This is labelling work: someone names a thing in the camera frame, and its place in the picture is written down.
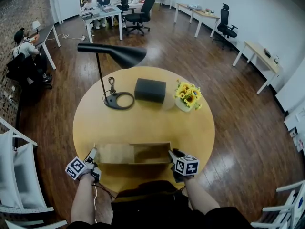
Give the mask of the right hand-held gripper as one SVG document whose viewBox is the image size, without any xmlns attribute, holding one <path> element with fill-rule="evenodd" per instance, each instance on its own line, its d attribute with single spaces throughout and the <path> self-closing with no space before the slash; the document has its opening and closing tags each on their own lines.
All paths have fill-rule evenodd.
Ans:
<svg viewBox="0 0 305 229">
<path fill-rule="evenodd" d="M 198 173 L 200 161 L 197 158 L 177 148 L 169 150 L 168 153 L 176 183 L 182 183 L 183 177 L 194 177 Z"/>
</svg>

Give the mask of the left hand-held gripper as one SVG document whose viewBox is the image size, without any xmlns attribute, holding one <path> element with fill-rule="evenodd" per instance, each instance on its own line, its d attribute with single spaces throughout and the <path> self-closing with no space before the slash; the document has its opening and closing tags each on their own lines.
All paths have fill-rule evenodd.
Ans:
<svg viewBox="0 0 305 229">
<path fill-rule="evenodd" d="M 83 175 L 90 174 L 94 178 L 94 183 L 101 180 L 102 172 L 94 162 L 97 149 L 93 148 L 88 157 L 81 161 L 79 157 L 75 157 L 65 169 L 65 172 L 73 179 L 80 180 Z"/>
</svg>

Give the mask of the wooden box with sliding lid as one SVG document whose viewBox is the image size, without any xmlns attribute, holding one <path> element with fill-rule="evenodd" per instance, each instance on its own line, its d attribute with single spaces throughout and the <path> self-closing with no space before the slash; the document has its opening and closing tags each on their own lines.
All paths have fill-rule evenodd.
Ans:
<svg viewBox="0 0 305 229">
<path fill-rule="evenodd" d="M 154 165 L 170 163 L 170 142 L 113 143 L 96 147 L 95 161 L 101 164 Z"/>
</svg>

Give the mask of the black rectangular box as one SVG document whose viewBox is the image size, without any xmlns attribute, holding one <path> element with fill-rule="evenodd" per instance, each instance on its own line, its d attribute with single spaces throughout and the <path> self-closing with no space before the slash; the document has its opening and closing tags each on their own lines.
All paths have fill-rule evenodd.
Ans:
<svg viewBox="0 0 305 229">
<path fill-rule="evenodd" d="M 166 82 L 138 78 L 134 89 L 134 98 L 162 104 L 165 93 Z"/>
</svg>

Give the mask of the person's left forearm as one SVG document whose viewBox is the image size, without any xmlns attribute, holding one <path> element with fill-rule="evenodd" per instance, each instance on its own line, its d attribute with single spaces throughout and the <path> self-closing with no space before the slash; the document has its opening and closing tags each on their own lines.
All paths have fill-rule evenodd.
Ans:
<svg viewBox="0 0 305 229">
<path fill-rule="evenodd" d="M 94 177 L 90 173 L 81 176 L 71 208 L 72 222 L 82 221 L 90 225 L 95 223 L 93 181 Z"/>
</svg>

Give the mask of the person's right forearm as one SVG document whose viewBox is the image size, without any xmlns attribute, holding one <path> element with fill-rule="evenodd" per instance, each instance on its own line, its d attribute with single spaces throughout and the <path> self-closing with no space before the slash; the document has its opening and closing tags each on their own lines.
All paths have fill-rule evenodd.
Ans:
<svg viewBox="0 0 305 229">
<path fill-rule="evenodd" d="M 194 210 L 207 214 L 213 209 L 220 208 L 218 202 L 198 183 L 193 176 L 184 176 L 183 181 L 188 198 Z"/>
</svg>

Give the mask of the open laptop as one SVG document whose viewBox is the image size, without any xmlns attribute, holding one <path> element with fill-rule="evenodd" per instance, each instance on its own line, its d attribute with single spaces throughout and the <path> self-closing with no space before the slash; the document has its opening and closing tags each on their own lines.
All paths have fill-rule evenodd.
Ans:
<svg viewBox="0 0 305 229">
<path fill-rule="evenodd" d="M 110 0 L 97 0 L 97 5 L 105 13 L 116 11 L 116 9 L 110 5 Z"/>
</svg>

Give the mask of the white flower pot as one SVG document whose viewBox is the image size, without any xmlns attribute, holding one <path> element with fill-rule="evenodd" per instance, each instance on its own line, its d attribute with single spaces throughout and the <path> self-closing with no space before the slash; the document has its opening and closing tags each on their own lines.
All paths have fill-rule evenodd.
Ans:
<svg viewBox="0 0 305 229">
<path fill-rule="evenodd" d="M 175 104 L 176 104 L 176 106 L 177 106 L 180 110 L 182 110 L 182 111 L 184 111 L 184 112 L 190 112 L 190 111 L 192 110 L 192 108 L 193 108 L 193 106 L 189 107 L 189 106 L 186 104 L 186 102 L 184 101 L 184 99 L 181 99 L 181 98 L 176 98 L 176 99 L 175 99 Z"/>
</svg>

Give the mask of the person's black clothing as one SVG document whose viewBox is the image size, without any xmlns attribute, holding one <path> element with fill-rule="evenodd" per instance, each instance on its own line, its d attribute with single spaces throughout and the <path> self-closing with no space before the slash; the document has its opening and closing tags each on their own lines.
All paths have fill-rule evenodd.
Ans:
<svg viewBox="0 0 305 229">
<path fill-rule="evenodd" d="M 67 229 L 254 229 L 235 207 L 206 214 L 189 207 L 189 199 L 169 182 L 142 184 L 122 191 L 112 202 L 110 224 L 72 222 Z"/>
</svg>

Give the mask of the yellow sunflower bouquet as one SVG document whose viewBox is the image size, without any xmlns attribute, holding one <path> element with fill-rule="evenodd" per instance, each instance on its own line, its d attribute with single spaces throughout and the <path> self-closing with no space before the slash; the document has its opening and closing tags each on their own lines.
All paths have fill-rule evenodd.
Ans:
<svg viewBox="0 0 305 229">
<path fill-rule="evenodd" d="M 202 98 L 201 90 L 194 84 L 182 82 L 177 79 L 177 88 L 175 89 L 174 97 L 175 99 L 184 99 L 184 101 L 189 107 L 193 106 L 192 110 L 198 110 L 202 107 L 202 104 L 200 102 Z"/>
</svg>

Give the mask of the white metal shelf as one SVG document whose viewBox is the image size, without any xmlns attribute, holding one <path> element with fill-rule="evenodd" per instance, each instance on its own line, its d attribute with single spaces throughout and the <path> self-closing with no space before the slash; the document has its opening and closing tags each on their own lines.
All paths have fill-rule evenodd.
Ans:
<svg viewBox="0 0 305 229">
<path fill-rule="evenodd" d="M 0 117 L 0 229 L 58 229 L 39 214 L 53 212 L 45 203 L 34 158 L 38 144 Z"/>
<path fill-rule="evenodd" d="M 251 222 L 251 226 L 257 229 L 295 229 L 305 212 L 305 180 L 279 187 L 276 192 L 288 190 L 291 193 L 284 205 L 262 209 L 262 212 L 278 212 L 273 222 Z"/>
</svg>

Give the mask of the black desk lamp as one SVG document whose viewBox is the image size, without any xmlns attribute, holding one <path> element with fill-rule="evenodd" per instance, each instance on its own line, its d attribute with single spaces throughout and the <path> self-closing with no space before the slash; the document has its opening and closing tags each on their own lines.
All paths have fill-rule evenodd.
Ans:
<svg viewBox="0 0 305 229">
<path fill-rule="evenodd" d="M 127 110 L 130 109 L 135 101 L 134 96 L 129 92 L 117 92 L 114 88 L 115 79 L 113 77 L 109 78 L 110 82 L 110 95 L 107 95 L 105 91 L 101 64 L 99 59 L 99 54 L 109 55 L 122 69 L 130 69 L 138 65 L 146 56 L 147 50 L 141 47 L 131 47 L 131 46 L 117 46 L 117 45 L 106 45 L 98 43 L 79 43 L 77 46 L 79 52 L 89 52 L 94 53 L 97 60 L 97 66 L 100 76 L 100 81 L 102 84 L 102 101 L 104 104 L 115 110 Z M 117 104 L 117 100 L 121 97 L 127 95 L 131 97 L 132 103 L 128 106 L 120 106 Z"/>
</svg>

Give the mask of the dark desk with white legs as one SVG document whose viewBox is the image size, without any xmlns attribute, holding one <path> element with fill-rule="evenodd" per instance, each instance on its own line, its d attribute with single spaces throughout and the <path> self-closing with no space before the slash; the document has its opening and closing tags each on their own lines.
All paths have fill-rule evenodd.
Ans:
<svg viewBox="0 0 305 229">
<path fill-rule="evenodd" d="M 59 41 L 59 38 L 58 38 L 58 35 L 57 35 L 57 32 L 56 32 L 56 29 L 55 29 L 54 25 L 50 25 L 50 26 L 47 26 L 47 27 L 43 28 L 39 32 L 39 34 L 33 34 L 33 35 L 30 36 L 30 38 L 34 38 L 34 40 L 32 41 L 32 44 L 35 47 L 42 46 L 49 63 L 51 64 L 52 68 L 54 70 L 56 70 L 56 66 L 55 66 L 55 64 L 53 62 L 53 59 L 52 59 L 52 57 L 51 57 L 51 55 L 48 51 L 48 48 L 46 46 L 46 41 L 48 40 L 48 36 L 50 35 L 51 32 L 53 32 L 54 39 L 56 40 L 58 48 L 60 48 L 61 44 L 60 44 L 60 41 Z"/>
</svg>

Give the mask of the wooden desk with white legs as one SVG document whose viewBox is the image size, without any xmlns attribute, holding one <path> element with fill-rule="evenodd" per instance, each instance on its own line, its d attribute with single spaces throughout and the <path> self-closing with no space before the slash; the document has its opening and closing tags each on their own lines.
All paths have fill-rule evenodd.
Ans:
<svg viewBox="0 0 305 229">
<path fill-rule="evenodd" d="M 279 64 L 276 64 L 274 59 L 272 57 L 268 57 L 264 52 L 264 47 L 256 42 L 250 42 L 250 41 L 244 41 L 243 48 L 239 51 L 235 61 L 233 62 L 232 66 L 235 67 L 241 58 L 245 48 L 248 48 L 252 51 L 252 56 L 247 60 L 247 63 L 249 63 L 254 56 L 256 56 L 258 59 L 260 59 L 265 66 L 269 69 L 269 71 L 272 72 L 272 77 L 268 78 L 266 82 L 261 86 L 261 88 L 256 92 L 257 95 L 261 93 L 261 91 L 266 87 L 269 86 L 270 83 L 279 77 L 282 71 L 282 67 Z"/>
<path fill-rule="evenodd" d="M 210 34 L 210 37 L 212 38 L 212 37 L 214 36 L 214 32 L 215 32 L 215 30 L 216 30 L 216 28 L 217 28 L 217 25 L 218 25 L 218 22 L 219 22 L 219 20 L 220 20 L 220 17 L 215 16 L 215 15 L 212 15 L 212 14 L 209 14 L 209 13 L 206 14 L 206 13 L 203 12 L 203 11 L 193 10 L 193 11 L 191 12 L 191 16 L 190 16 L 190 21 L 189 21 L 189 23 L 192 23 L 192 21 L 193 21 L 193 16 L 194 16 L 194 15 L 198 15 L 198 16 L 199 16 L 199 21 L 198 21 L 198 25 L 197 25 L 197 28 L 196 28 L 196 32 L 195 32 L 194 37 L 195 37 L 195 38 L 198 37 L 199 31 L 200 31 L 200 28 L 201 28 L 201 24 L 202 24 L 202 19 L 207 19 L 207 18 L 209 18 L 209 19 L 215 20 L 215 23 L 214 23 L 212 32 L 211 32 L 211 34 Z"/>
<path fill-rule="evenodd" d="M 174 23 L 177 23 L 177 18 L 178 18 L 178 13 L 179 13 L 179 9 L 183 8 L 183 9 L 187 9 L 190 12 L 190 20 L 189 23 L 191 24 L 193 21 L 193 15 L 195 12 L 200 12 L 201 10 L 198 9 L 197 7 L 190 7 L 187 4 L 182 4 L 182 3 L 176 3 L 176 11 L 175 11 L 175 16 L 174 16 Z"/>
</svg>

